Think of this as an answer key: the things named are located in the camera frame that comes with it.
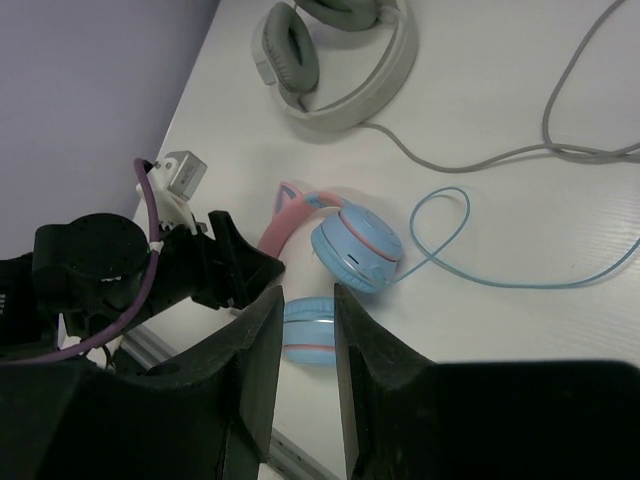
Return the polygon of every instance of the blue headphones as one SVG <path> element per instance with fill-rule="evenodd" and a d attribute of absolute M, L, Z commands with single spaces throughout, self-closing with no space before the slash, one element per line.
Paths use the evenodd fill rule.
<path fill-rule="evenodd" d="M 282 183 L 273 221 L 258 249 L 277 257 L 289 236 L 317 209 L 339 207 L 311 234 L 311 245 L 338 282 L 375 293 L 395 277 L 404 254 L 395 232 L 376 214 L 331 192 L 303 195 Z M 284 353 L 302 364 L 335 365 L 333 298 L 311 297 L 288 302 L 284 310 Z"/>

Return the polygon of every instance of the pink headband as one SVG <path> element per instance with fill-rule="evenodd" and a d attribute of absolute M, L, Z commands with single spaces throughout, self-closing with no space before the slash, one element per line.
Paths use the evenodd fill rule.
<path fill-rule="evenodd" d="M 258 250 L 278 258 L 291 234 L 313 212 L 325 207 L 342 207 L 343 204 L 342 198 L 335 193 L 321 191 L 303 195 L 290 183 L 281 182 L 273 219 L 258 242 Z"/>

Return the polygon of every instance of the table surface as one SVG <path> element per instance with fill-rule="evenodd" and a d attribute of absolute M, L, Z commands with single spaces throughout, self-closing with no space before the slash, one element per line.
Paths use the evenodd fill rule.
<path fill-rule="evenodd" d="M 420 155 L 464 165 L 540 141 L 544 104 L 577 44 L 610 0 L 412 0 L 420 51 L 400 93 L 374 120 Z M 376 211 L 403 239 L 401 271 L 421 255 L 408 216 L 433 189 L 458 185 L 471 220 L 443 258 L 493 279 L 579 279 L 615 261 L 640 235 L 640 166 L 580 166 L 535 157 L 451 176 L 405 158 L 378 132 L 306 131 L 274 108 L 250 55 L 255 25 L 271 2 L 223 1 L 161 156 L 188 149 L 209 166 L 191 207 L 199 219 L 228 210 L 254 245 L 270 221 L 278 183 L 335 190 Z M 557 141 L 615 148 L 640 136 L 640 2 L 598 32 L 553 113 Z M 345 34 L 307 19 L 319 50 L 316 105 L 347 93 L 378 60 L 390 31 Z M 463 214 L 438 200 L 419 216 L 428 244 Z M 145 224 L 139 208 L 136 220 Z M 333 279 L 313 254 L 305 224 L 282 255 L 287 300 L 330 295 Z M 615 358 L 640 364 L 640 261 L 570 291 L 498 290 L 430 265 L 375 297 L 361 297 L 384 327 L 436 362 Z M 191 301 L 143 328 L 176 351 L 232 320 Z M 345 478 L 336 374 L 282 361 L 274 427 Z"/>

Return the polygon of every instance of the gray cable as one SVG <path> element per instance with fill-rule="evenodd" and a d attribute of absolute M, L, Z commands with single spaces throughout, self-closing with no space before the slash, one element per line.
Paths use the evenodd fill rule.
<path fill-rule="evenodd" d="M 358 125 L 359 128 L 368 128 L 371 130 L 377 130 L 379 132 L 384 133 L 393 143 L 395 143 L 398 148 L 411 160 L 422 165 L 423 167 L 430 168 L 431 170 L 435 170 L 436 172 L 441 173 L 470 173 L 477 172 L 478 170 L 482 170 L 496 162 L 500 162 L 501 160 L 506 160 L 511 157 L 515 157 L 518 155 L 522 155 L 524 153 L 535 152 L 539 150 L 546 150 L 549 153 L 562 158 L 564 160 L 568 160 L 576 163 L 589 163 L 589 164 L 602 164 L 602 163 L 614 163 L 620 161 L 627 162 L 636 162 L 640 161 L 640 155 L 630 155 L 631 152 L 640 149 L 640 142 L 634 143 L 633 145 L 629 145 L 625 148 L 620 148 L 613 151 L 601 150 L 592 147 L 584 147 L 580 145 L 570 145 L 565 143 L 555 143 L 551 139 L 551 135 L 549 134 L 549 119 L 551 117 L 551 111 L 553 110 L 553 106 L 555 101 L 562 90 L 567 78 L 571 74 L 573 68 L 575 67 L 580 55 L 584 51 L 585 47 L 591 41 L 596 31 L 602 24 L 609 18 L 609 16 L 623 3 L 625 0 L 616 0 L 614 1 L 609 8 L 607 8 L 600 17 L 595 21 L 593 26 L 589 29 L 587 34 L 580 42 L 577 50 L 573 54 L 571 61 L 565 68 L 562 73 L 560 80 L 553 89 L 549 100 L 547 101 L 547 105 L 544 110 L 544 115 L 542 117 L 542 137 L 544 142 L 536 145 L 529 145 L 526 147 L 518 148 L 515 150 L 510 150 L 505 153 L 501 153 L 500 155 L 496 155 L 494 157 L 488 158 L 481 162 L 477 162 L 471 165 L 467 165 L 464 167 L 446 167 L 443 165 L 437 165 L 435 163 L 431 163 L 428 160 L 418 157 L 411 150 L 407 148 L 407 146 L 387 127 L 379 125 L 377 123 L 371 122 L 363 122 Z"/>

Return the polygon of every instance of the white headphones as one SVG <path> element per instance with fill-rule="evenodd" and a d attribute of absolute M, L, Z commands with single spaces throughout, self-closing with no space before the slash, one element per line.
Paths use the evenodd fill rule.
<path fill-rule="evenodd" d="M 380 62 L 362 85 L 340 100 L 308 111 L 300 97 L 318 85 L 320 68 L 309 31 L 294 8 L 279 2 L 251 40 L 251 53 L 266 85 L 278 90 L 276 102 L 287 115 L 311 129 L 340 131 L 379 112 L 409 76 L 418 53 L 418 28 L 407 0 L 294 0 L 322 23 L 340 30 L 395 25 Z"/>

